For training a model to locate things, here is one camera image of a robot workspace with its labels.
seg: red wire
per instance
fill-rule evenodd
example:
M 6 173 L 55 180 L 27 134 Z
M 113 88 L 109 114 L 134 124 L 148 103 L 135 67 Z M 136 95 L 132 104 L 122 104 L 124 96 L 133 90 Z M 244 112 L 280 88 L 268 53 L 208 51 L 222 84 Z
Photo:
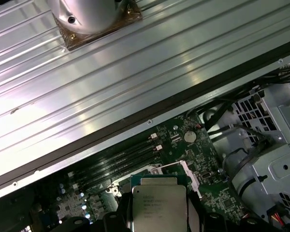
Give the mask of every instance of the red wire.
M 281 219 L 281 217 L 278 215 L 278 213 L 275 213 L 274 216 L 279 221 L 280 225 L 282 225 L 282 226 L 285 225 L 285 223 L 283 222 L 283 220 Z

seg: ribbed metal surface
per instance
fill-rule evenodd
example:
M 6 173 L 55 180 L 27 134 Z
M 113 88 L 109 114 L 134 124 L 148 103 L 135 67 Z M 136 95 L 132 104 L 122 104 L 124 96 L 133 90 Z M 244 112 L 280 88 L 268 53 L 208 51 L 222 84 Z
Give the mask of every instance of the ribbed metal surface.
M 290 41 L 290 0 L 140 0 L 68 52 L 44 0 L 0 7 L 0 175 Z

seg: screw hole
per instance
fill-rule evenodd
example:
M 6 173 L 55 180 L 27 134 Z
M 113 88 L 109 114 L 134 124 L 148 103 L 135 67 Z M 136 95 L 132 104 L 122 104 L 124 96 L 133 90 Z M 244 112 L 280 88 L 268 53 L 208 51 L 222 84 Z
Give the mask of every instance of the screw hole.
M 68 23 L 75 23 L 75 18 L 73 16 L 70 16 L 68 18 Z

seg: cable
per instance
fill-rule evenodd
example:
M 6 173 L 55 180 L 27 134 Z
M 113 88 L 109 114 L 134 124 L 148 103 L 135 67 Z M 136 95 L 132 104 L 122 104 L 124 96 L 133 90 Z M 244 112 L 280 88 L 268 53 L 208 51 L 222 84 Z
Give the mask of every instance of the cable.
M 234 127 L 237 127 L 237 128 L 241 128 L 243 130 L 246 130 L 247 132 L 253 134 L 253 135 L 256 135 L 260 140 L 263 140 L 265 139 L 265 136 L 251 128 L 248 128 L 248 127 L 245 127 L 243 125 L 239 125 L 239 124 L 233 124 Z
M 271 218 L 274 219 L 275 221 L 279 222 L 276 217 L 272 216 Z
M 251 184 L 253 184 L 253 183 L 255 183 L 255 182 L 256 182 L 256 179 L 255 179 L 255 178 L 251 178 L 251 179 L 248 180 L 246 183 L 244 183 L 244 185 L 242 186 L 242 188 L 241 188 L 241 190 L 240 190 L 238 196 L 239 196 L 239 197 L 242 197 L 243 194 L 244 194 L 244 192 L 245 192 L 245 190 L 246 190 L 246 189 L 247 189 Z
M 249 208 L 249 207 L 247 206 L 247 204 L 242 200 L 242 198 L 240 198 L 240 197 L 238 196 L 237 191 L 236 191 L 234 185 L 232 184 L 232 181 L 229 179 L 227 183 L 228 183 L 228 186 L 229 186 L 230 191 L 232 192 L 233 197 L 234 197 L 238 202 L 240 202 L 240 203 L 242 204 L 242 206 L 243 206 L 243 207 L 244 207 L 248 212 L 250 212 L 251 214 L 253 214 L 252 216 L 255 216 L 255 217 L 261 219 L 261 217 L 260 217 L 258 214 L 256 214 L 256 213 L 255 213 L 251 208 Z
M 226 155 L 225 158 L 223 158 L 223 161 L 222 161 L 222 169 L 223 169 L 223 170 L 225 170 L 225 165 L 226 165 L 226 161 L 227 161 L 227 159 L 228 159 L 231 155 L 234 155 L 234 154 L 236 154 L 236 153 L 239 152 L 239 151 L 243 151 L 246 155 L 248 155 L 248 152 L 247 152 L 245 149 L 243 149 L 242 147 L 240 147 L 240 148 L 238 148 L 238 149 L 236 149 L 236 150 L 230 152 L 229 154 Z
M 240 172 L 240 170 L 251 160 L 257 157 L 266 147 L 268 146 L 268 141 L 263 140 L 260 141 L 258 146 L 245 158 L 242 159 L 241 162 L 234 168 L 233 172 L 230 174 L 230 180 L 232 181 L 234 177 Z
M 229 129 L 230 129 L 230 126 L 228 125 L 228 126 L 225 126 L 225 127 L 220 128 L 220 129 L 218 129 L 218 130 L 210 131 L 210 132 L 208 132 L 207 134 L 208 134 L 208 135 L 214 135 L 214 134 L 218 134 L 218 133 L 221 133 L 221 132 L 227 131 L 227 130 L 229 130 Z
M 265 175 L 265 176 L 258 176 L 258 180 L 259 180 L 260 182 L 264 181 L 266 178 L 267 178 L 267 175 Z M 255 183 L 256 181 L 257 181 L 257 180 L 253 177 L 253 178 L 251 178 L 250 180 L 248 180 L 246 183 L 244 183 L 243 186 L 242 186 L 242 188 L 241 188 L 241 190 L 240 190 L 240 192 L 239 192 L 239 194 L 238 194 L 238 196 L 239 196 L 239 197 L 242 197 L 243 194 L 244 194 L 244 192 L 245 192 L 245 190 L 246 190 L 250 185 L 252 185 L 253 183 Z
M 206 105 L 201 107 L 194 107 L 188 110 L 185 114 L 185 118 L 189 117 L 189 114 L 193 111 L 197 111 L 197 114 L 201 114 L 206 110 L 209 110 L 219 104 L 222 104 L 221 107 L 216 111 L 216 113 L 205 123 L 205 129 L 208 131 L 215 125 L 219 119 L 223 116 L 223 114 L 232 106 L 232 104 L 239 99 L 249 95 L 250 91 L 255 87 L 259 86 L 259 90 L 264 89 L 268 85 L 271 84 L 285 84 L 290 83 L 290 68 L 286 69 L 276 69 L 269 74 L 266 74 L 250 83 L 247 83 L 233 92 L 222 96 L 221 98 L 217 98 Z
M 281 219 L 281 217 L 278 215 L 278 213 L 274 214 L 274 217 L 278 220 L 281 226 L 285 225 L 285 222 Z

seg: green circuit board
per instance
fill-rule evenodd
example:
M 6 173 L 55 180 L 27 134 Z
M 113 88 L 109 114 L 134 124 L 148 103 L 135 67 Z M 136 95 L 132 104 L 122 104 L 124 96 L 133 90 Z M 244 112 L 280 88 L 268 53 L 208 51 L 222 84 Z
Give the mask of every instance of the green circuit board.
M 200 182 L 202 204 L 238 222 L 243 207 L 232 196 L 225 179 L 218 173 L 219 160 L 198 115 L 189 120 L 179 115 L 102 152 L 43 179 L 36 185 L 43 202 L 57 211 L 58 218 L 87 216 L 91 221 L 105 212 L 115 211 L 118 198 L 111 192 L 119 182 L 118 193 L 130 191 L 130 174 L 151 174 L 153 166 L 184 160 Z M 185 174 L 181 165 L 162 168 L 163 174 Z

